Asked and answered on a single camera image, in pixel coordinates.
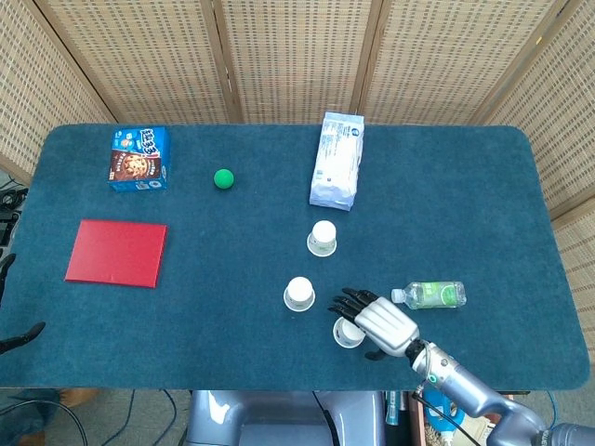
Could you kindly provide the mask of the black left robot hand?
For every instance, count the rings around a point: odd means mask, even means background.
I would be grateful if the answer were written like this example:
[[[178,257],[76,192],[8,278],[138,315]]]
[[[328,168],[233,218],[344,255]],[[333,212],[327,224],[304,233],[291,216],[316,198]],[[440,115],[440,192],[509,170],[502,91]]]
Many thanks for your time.
[[[15,254],[9,254],[1,260],[1,295],[4,295],[7,274],[16,259]],[[40,335],[46,327],[44,321],[40,321],[32,326],[26,333],[17,336],[2,339],[0,342],[0,354],[3,355],[12,349],[20,348],[32,342]]]

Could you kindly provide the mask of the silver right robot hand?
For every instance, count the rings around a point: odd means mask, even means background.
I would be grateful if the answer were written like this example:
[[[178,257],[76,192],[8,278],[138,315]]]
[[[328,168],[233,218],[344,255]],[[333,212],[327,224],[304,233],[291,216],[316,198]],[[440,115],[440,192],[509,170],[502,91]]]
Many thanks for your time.
[[[377,346],[377,351],[364,354],[369,361],[391,356],[413,364],[425,347],[417,324],[386,297],[371,291],[343,288],[328,310],[354,324]]]

